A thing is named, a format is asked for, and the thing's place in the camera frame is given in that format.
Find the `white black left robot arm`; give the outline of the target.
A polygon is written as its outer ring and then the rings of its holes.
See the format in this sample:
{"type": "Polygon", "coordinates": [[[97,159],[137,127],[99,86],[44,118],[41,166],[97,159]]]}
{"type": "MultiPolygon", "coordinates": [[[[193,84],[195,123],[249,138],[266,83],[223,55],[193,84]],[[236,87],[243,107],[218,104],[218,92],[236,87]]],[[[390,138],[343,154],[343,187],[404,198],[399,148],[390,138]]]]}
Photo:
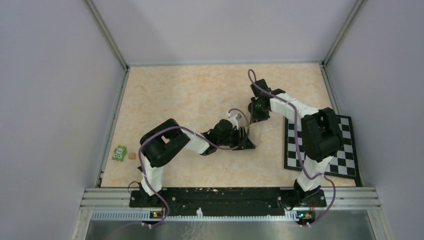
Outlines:
{"type": "Polygon", "coordinates": [[[239,126],[236,119],[222,119],[213,128],[196,133],[170,118],[140,139],[138,152],[143,177],[141,200],[149,207],[160,202],[164,167],[182,150],[208,156],[221,150],[253,150],[250,129],[239,126]]]}

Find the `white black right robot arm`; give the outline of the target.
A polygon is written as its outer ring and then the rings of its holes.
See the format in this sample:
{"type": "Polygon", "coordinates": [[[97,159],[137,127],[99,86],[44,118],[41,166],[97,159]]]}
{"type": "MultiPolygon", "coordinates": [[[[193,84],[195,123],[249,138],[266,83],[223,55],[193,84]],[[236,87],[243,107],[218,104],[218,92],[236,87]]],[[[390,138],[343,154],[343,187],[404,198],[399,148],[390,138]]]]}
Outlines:
{"type": "Polygon", "coordinates": [[[271,90],[264,79],[252,80],[254,97],[249,104],[252,122],[267,120],[270,112],[294,123],[294,145],[301,173],[285,200],[291,207],[307,206],[321,188],[325,170],[344,145],[338,118],[332,108],[318,109],[288,95],[271,90]]]}

